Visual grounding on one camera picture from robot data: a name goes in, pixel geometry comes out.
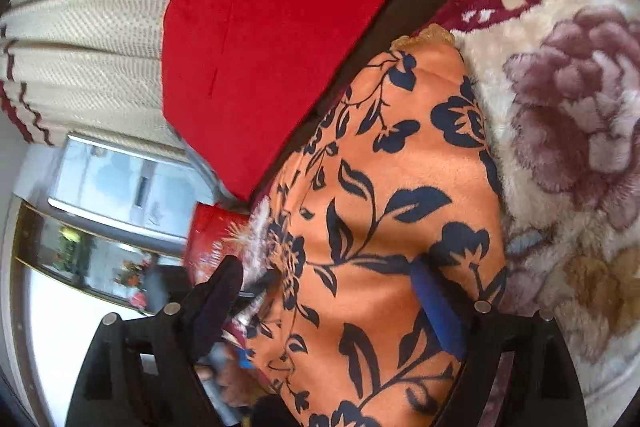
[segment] blanket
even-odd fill
[[[503,186],[507,312],[553,309],[592,427],[640,384],[640,0],[449,0]]]

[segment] navy floral pattern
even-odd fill
[[[471,298],[504,291],[493,186],[479,184],[487,225],[474,228],[473,209],[459,202],[469,201],[466,187],[436,183],[421,161],[428,136],[444,152],[447,143],[477,149],[478,175],[489,177],[478,104],[466,77],[440,79],[451,94],[434,103],[419,65],[405,51],[372,60],[271,190],[267,242],[281,283],[252,320],[248,349],[303,426],[382,427],[390,404],[415,425],[437,413],[460,362],[412,290],[418,256]],[[378,302],[377,289],[388,299]]]
[[[498,169],[486,149],[484,118],[468,76],[463,77],[459,96],[450,96],[447,102],[433,108],[431,123],[444,133],[444,139],[448,143],[456,147],[479,149],[479,158],[486,169],[487,181],[494,192],[500,195],[502,186]]]

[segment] red decorative item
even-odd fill
[[[242,259],[249,216],[198,203],[184,253],[191,283],[209,280],[227,255]]]
[[[135,292],[129,298],[129,304],[136,307],[139,310],[144,310],[146,308],[146,297],[141,291]]]

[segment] metal screw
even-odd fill
[[[164,307],[164,313],[167,315],[175,315],[180,311],[180,308],[181,306],[177,302],[170,302]]]
[[[543,310],[540,310],[538,314],[540,315],[540,318],[545,322],[551,322],[555,318],[554,312],[546,308]]]
[[[491,311],[491,304],[489,304],[487,301],[476,301],[474,302],[474,308],[478,313],[484,315]]]
[[[111,326],[115,321],[118,320],[118,314],[115,313],[107,313],[103,318],[102,318],[102,323],[105,326]]]

